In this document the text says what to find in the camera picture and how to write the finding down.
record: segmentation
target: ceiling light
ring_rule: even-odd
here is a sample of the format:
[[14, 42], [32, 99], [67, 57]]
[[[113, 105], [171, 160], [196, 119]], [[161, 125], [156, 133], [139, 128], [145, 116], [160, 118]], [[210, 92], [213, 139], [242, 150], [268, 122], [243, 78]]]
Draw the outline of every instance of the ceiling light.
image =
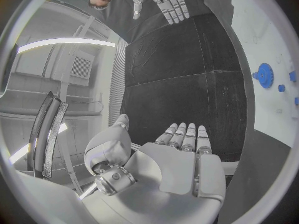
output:
[[79, 198], [82, 200], [83, 198], [91, 194], [96, 188], [97, 188], [97, 184], [94, 183]]
[[[61, 133], [62, 131], [65, 131], [67, 129], [67, 126], [65, 123], [62, 123], [60, 125], [58, 133]], [[16, 152], [13, 156], [9, 158], [11, 164], [14, 164], [16, 161], [18, 161], [21, 157], [23, 157], [25, 154], [28, 153], [28, 147], [29, 144], [25, 145], [23, 148], [21, 148], [18, 152]]]
[[36, 41], [24, 46], [19, 47], [18, 54], [36, 47], [46, 46], [46, 45], [53, 45], [53, 44], [62, 44], [62, 43], [80, 43], [80, 44], [92, 44], [92, 45], [102, 45], [102, 46], [111, 46], [115, 47], [115, 43], [111, 43], [108, 41], [100, 41], [100, 40], [93, 40], [93, 39], [85, 39], [85, 38], [55, 38], [55, 39], [48, 39], [42, 41]]

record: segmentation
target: screw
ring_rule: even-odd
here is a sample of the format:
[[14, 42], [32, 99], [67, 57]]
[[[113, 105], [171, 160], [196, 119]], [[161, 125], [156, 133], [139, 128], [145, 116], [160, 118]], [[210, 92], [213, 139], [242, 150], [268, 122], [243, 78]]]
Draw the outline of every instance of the screw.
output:
[[112, 175], [112, 178], [115, 179], [115, 180], [119, 180], [120, 177], [121, 176], [118, 173], [115, 173], [115, 174]]

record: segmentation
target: blue gear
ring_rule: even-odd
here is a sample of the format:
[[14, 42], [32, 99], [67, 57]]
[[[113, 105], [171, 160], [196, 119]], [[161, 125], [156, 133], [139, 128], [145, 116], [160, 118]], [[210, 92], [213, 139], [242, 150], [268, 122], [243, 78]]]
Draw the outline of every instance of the blue gear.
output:
[[259, 67], [259, 82], [262, 87], [270, 88], [274, 81], [274, 73], [271, 66], [267, 63], [263, 63]]

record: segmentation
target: fluorescent light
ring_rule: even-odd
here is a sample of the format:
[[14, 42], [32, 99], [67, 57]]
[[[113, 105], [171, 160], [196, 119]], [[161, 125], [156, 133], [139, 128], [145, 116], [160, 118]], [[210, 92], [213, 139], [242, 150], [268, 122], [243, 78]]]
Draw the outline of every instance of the fluorescent light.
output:
[[85, 39], [85, 38], [55, 38], [55, 39], [48, 39], [42, 41], [36, 41], [24, 46], [19, 47], [18, 54], [36, 47], [46, 46], [46, 45], [53, 45], [53, 44], [61, 44], [61, 43], [82, 43], [82, 44], [93, 44], [93, 45], [103, 45], [103, 46], [111, 46], [115, 47], [114, 43], [108, 41], [100, 41], [100, 40], [93, 40], [93, 39]]
[[16, 161], [18, 161], [21, 157], [23, 157], [26, 153], [28, 153], [28, 147], [29, 144], [25, 145], [23, 148], [21, 148], [17, 153], [15, 153], [13, 156], [9, 158], [11, 164], [14, 164]]
[[96, 187], [97, 187], [97, 184], [94, 183], [79, 198], [82, 200], [83, 198], [88, 196], [91, 192], [93, 192], [96, 189]]
[[[65, 123], [62, 123], [60, 125], [58, 133], [61, 133], [62, 131], [65, 131], [67, 129], [67, 126]], [[23, 148], [21, 148], [17, 153], [15, 153], [13, 156], [9, 158], [11, 164], [14, 164], [16, 161], [18, 161], [21, 157], [26, 155], [28, 153], [28, 147], [29, 144], [25, 145]]]
[[58, 133], [61, 133], [62, 131], [65, 131], [66, 129], [67, 129], [66, 124], [65, 124], [65, 123], [62, 123], [61, 126], [60, 126], [60, 128], [59, 128]]

